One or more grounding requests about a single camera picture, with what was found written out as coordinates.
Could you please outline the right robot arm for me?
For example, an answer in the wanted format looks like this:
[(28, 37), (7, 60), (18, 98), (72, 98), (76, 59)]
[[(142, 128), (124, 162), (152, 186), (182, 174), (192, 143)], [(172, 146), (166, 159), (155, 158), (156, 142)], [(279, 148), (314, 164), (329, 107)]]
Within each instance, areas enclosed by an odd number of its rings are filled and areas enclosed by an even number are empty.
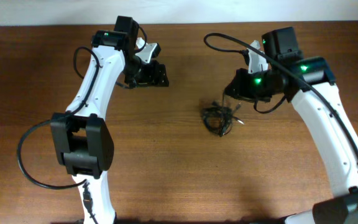
[(333, 193), (332, 199), (280, 223), (358, 223), (358, 136), (326, 60), (304, 58), (292, 27), (245, 44), (243, 54), (247, 68), (238, 69), (225, 94), (254, 104), (283, 95), (305, 122)]

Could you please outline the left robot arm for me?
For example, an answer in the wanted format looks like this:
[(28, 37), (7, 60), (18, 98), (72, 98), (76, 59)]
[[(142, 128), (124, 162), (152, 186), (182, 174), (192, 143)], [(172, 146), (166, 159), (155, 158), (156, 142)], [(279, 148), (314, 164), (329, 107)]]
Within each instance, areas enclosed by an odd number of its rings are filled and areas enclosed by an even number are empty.
[(109, 195), (108, 170), (114, 142), (106, 112), (117, 79), (124, 74), (128, 89), (168, 87), (165, 65), (156, 61), (161, 48), (138, 36), (140, 25), (118, 16), (114, 29), (99, 30), (91, 40), (91, 59), (75, 99), (64, 113), (54, 113), (51, 132), (57, 161), (78, 188), (83, 223), (114, 223), (116, 211)]

